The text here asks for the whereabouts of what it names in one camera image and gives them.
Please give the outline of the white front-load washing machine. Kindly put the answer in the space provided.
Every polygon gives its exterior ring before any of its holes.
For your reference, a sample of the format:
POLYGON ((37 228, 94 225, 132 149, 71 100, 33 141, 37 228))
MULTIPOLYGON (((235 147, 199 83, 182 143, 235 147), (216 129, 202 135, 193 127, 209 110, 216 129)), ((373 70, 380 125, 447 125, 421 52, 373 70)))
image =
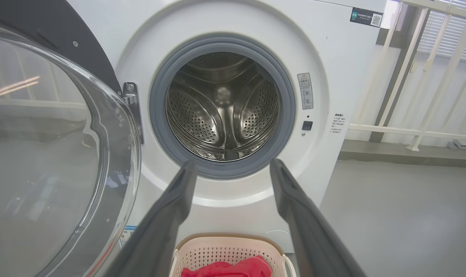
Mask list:
MULTIPOLYGON (((287 147, 275 158, 315 204, 321 203, 379 33, 379 28, 351 22, 351 12, 356 7, 382 13, 384 0, 68 2, 100 43, 122 88, 125 82, 138 86, 144 143, 140 180, 124 227, 140 224, 181 166, 164 152, 150 122, 149 95, 158 68, 184 42, 212 33, 248 37, 270 50, 287 70, 295 91, 296 121, 287 147), (300 73, 310 73, 313 109, 302 109, 300 73), (312 121, 312 130, 303 131, 303 121, 312 121)), ((236 179, 209 179, 198 173, 191 211, 176 240, 206 232, 290 233, 275 207, 269 164, 236 179)))

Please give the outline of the red and white garment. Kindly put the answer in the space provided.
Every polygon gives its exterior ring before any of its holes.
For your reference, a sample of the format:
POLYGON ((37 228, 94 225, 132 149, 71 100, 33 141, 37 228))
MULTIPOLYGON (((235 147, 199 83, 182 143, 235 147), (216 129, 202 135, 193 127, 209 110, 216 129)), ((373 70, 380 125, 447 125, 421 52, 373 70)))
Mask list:
POLYGON ((267 261, 258 255, 235 265, 217 261, 198 270, 184 268, 181 277, 272 277, 272 269, 267 261))

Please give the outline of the cream perforated laundry basket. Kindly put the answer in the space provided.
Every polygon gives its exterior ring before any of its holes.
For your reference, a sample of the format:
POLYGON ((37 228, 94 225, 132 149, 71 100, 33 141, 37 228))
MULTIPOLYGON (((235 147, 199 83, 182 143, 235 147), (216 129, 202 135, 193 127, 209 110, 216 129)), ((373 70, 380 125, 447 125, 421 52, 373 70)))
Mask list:
POLYGON ((198 233, 177 244, 169 277, 180 277, 185 268, 198 270, 214 262, 235 265, 261 256, 272 270, 272 277, 298 277, 292 261, 277 243, 259 235, 237 233, 198 233))

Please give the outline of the round white filter cover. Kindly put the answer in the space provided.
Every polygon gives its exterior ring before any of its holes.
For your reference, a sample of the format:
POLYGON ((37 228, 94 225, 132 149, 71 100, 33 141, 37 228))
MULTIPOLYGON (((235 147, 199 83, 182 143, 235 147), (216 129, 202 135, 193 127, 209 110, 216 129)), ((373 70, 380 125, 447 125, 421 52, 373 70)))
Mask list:
POLYGON ((286 253, 294 253, 292 238, 288 231, 273 230, 264 233, 262 236, 274 241, 277 245, 279 245, 282 251, 286 253))

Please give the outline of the grey rubber door gasket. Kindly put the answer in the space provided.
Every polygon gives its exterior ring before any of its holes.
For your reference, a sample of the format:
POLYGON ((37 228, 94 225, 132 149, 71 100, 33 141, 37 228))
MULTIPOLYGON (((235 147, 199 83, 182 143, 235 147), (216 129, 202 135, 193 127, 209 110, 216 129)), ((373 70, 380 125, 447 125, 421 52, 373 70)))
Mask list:
POLYGON ((265 168, 287 147, 297 111, 295 91, 280 60, 258 42, 232 33, 202 35, 175 49, 158 68, 150 89, 148 107, 151 126, 164 152, 179 165, 195 161, 199 175, 219 180, 246 177, 265 168), (280 92, 280 113, 271 139, 251 156, 232 162, 215 162, 191 153, 173 134, 166 115, 166 92, 174 75, 193 58, 212 52, 232 52, 258 62, 271 74, 280 92))

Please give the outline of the white window blinds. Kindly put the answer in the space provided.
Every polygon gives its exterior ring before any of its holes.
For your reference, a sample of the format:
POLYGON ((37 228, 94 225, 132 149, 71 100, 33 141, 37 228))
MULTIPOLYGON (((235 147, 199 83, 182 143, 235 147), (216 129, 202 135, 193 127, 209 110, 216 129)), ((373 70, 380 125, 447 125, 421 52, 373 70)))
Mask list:
MULTIPOLYGON (((456 5, 458 8, 466 10, 466 0, 434 0, 456 5)), ((428 21, 425 24, 423 35, 419 42, 417 51, 420 53, 431 53, 436 39, 444 21, 445 14, 437 11, 430 11, 428 21)), ((451 57, 458 45, 458 41, 466 26, 466 19, 453 15, 448 22, 443 38, 438 46, 437 55, 441 57, 451 57)), ((460 58, 466 61, 466 48, 460 58)))

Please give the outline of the blue energy label sticker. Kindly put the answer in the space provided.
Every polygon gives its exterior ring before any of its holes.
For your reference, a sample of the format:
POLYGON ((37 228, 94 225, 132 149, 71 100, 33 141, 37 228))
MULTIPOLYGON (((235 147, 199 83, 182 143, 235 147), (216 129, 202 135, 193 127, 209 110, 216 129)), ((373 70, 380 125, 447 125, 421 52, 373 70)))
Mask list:
POLYGON ((126 225, 123 231, 120 234, 119 242, 121 249, 127 244, 130 240, 132 234, 136 231, 137 226, 135 225, 126 225))

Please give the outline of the dark round washer door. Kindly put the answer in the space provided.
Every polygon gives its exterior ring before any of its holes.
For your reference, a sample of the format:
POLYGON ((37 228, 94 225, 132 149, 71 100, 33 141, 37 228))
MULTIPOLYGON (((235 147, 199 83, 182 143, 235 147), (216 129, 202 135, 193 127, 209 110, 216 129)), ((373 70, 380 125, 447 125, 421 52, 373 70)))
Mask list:
POLYGON ((139 176, 136 123, 68 0, 0 0, 0 277, 93 277, 139 176))

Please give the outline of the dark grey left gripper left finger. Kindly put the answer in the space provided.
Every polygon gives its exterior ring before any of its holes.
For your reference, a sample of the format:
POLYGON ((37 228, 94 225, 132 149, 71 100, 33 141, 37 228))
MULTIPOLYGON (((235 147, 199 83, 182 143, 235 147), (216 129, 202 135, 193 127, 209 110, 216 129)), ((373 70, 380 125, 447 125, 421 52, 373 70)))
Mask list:
POLYGON ((197 179, 189 160, 137 226, 103 277, 168 277, 179 226, 189 216, 197 179))

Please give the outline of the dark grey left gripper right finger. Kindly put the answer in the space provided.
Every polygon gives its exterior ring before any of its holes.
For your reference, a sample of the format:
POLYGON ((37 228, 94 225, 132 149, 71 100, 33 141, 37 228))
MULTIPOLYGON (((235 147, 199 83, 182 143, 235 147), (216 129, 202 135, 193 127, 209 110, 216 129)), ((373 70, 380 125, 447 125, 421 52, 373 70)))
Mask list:
POLYGON ((367 277, 280 159, 270 161, 277 211, 288 223, 300 277, 367 277))

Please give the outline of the metal door hinge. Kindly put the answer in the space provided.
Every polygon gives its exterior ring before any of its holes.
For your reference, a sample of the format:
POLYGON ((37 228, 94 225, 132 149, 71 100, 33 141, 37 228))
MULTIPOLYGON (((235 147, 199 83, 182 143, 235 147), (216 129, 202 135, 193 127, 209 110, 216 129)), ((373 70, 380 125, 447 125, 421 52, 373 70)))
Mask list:
POLYGON ((136 122, 137 130, 140 137, 140 143, 143 144, 144 138, 142 131, 140 99, 137 84, 135 82, 125 82, 122 88, 121 98, 126 102, 127 106, 133 114, 133 118, 136 122))

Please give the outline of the grey warning sticker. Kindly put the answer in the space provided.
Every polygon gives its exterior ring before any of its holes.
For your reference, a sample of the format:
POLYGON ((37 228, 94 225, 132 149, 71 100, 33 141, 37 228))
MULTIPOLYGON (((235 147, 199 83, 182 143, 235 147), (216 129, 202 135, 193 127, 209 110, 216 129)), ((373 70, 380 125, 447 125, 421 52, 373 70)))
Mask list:
POLYGON ((297 75, 300 87, 302 109, 313 109, 313 90, 310 73, 300 73, 297 75))

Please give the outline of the steel perforated washer drum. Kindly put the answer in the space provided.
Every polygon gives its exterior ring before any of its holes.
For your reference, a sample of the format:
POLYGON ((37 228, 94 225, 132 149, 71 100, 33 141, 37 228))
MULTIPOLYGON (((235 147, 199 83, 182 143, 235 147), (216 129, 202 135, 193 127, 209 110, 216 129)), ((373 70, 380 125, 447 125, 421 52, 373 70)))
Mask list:
POLYGON ((215 162, 251 156, 271 139, 280 92, 258 62, 232 52, 187 62, 170 81, 166 115, 173 134, 191 153, 215 162))

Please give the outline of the white metal railing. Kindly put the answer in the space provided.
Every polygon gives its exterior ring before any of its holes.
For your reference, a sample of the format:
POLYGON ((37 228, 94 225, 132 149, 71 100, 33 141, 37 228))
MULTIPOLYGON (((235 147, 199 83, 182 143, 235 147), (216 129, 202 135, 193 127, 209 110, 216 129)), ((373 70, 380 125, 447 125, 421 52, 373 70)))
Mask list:
POLYGON ((365 90, 348 140, 466 149, 466 26, 449 57, 437 55, 445 29, 466 10, 434 0, 387 0, 365 90), (444 13, 431 53, 417 51, 430 11, 444 13))

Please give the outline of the black QR code sticker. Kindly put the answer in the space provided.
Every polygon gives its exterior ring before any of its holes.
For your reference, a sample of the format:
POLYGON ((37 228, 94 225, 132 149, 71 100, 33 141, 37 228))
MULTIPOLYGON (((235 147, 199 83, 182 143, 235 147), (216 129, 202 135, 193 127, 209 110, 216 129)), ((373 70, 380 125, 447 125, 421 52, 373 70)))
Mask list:
POLYGON ((383 15, 384 14, 380 12, 353 7, 350 21, 379 28, 382 23, 383 15))

